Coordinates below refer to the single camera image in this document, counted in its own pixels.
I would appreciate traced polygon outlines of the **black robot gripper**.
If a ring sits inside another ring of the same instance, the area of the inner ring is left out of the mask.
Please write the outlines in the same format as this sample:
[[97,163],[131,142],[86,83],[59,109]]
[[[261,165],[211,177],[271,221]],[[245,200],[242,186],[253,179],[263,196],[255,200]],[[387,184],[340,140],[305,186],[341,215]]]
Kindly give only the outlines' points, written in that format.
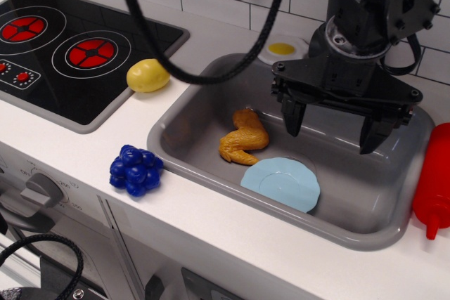
[[394,69],[385,63],[391,46],[407,39],[416,60],[420,57],[417,32],[423,28],[418,15],[388,19],[387,38],[372,46],[355,42],[357,31],[345,32],[334,19],[316,32],[315,56],[274,63],[272,91],[281,103],[287,132],[298,136],[308,105],[321,105],[365,117],[359,153],[371,154],[394,127],[409,121],[413,106],[423,95],[399,76],[415,65]]

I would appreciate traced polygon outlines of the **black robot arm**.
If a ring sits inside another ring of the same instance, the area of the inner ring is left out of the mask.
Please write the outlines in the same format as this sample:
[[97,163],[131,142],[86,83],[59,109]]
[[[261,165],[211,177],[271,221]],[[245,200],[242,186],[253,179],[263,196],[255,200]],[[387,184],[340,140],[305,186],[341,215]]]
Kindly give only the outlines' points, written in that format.
[[418,58],[416,35],[432,27],[438,12],[434,0],[328,0],[326,21],[314,32],[307,57],[272,67],[272,91],[288,133],[296,136],[306,107],[319,105],[361,115],[360,151],[376,150],[410,122],[423,98],[400,80],[411,68],[390,67],[385,56],[406,39]]

